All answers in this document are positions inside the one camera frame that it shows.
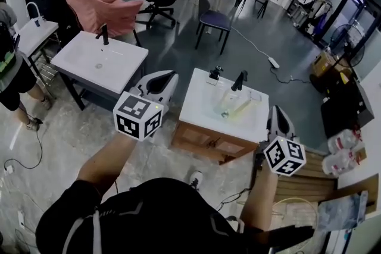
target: fan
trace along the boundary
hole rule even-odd
[[[340,60],[343,67],[355,67],[364,57],[364,46],[356,50],[356,46],[363,38],[360,31],[350,24],[343,24],[332,34],[329,47],[335,60]]]

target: pink chair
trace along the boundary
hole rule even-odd
[[[101,26],[107,24],[108,37],[116,37],[133,31],[138,46],[141,46],[135,32],[135,19],[143,0],[66,0],[76,13],[79,23],[86,32],[100,34]]]

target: purple chair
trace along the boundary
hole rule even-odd
[[[210,7],[211,7],[211,5],[210,5],[209,0],[198,0],[199,23],[198,23],[196,35],[198,34],[198,32],[200,30],[201,24],[202,24],[202,27],[201,27],[201,31],[200,31],[200,34],[199,34],[198,39],[197,39],[196,49],[198,47],[198,44],[200,43],[201,36],[204,32],[205,26],[208,26],[208,27],[212,27],[212,28],[216,28],[216,29],[221,30],[220,38],[218,39],[218,41],[221,41],[222,34],[224,31],[226,31],[225,40],[224,40],[224,43],[222,45],[221,52],[220,52],[220,55],[221,55],[222,52],[224,52],[227,37],[229,36],[230,29],[232,27],[230,26],[229,18],[225,14],[222,14],[220,12],[211,11]]]

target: fiducial marker cube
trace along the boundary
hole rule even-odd
[[[279,175],[290,177],[307,162],[303,145],[280,136],[263,152],[271,171]]]
[[[113,110],[115,129],[143,141],[161,126],[163,109],[161,104],[123,92]]]

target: wooden cabinet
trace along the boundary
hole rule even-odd
[[[252,152],[257,148],[258,143],[179,121],[172,145],[224,164]]]

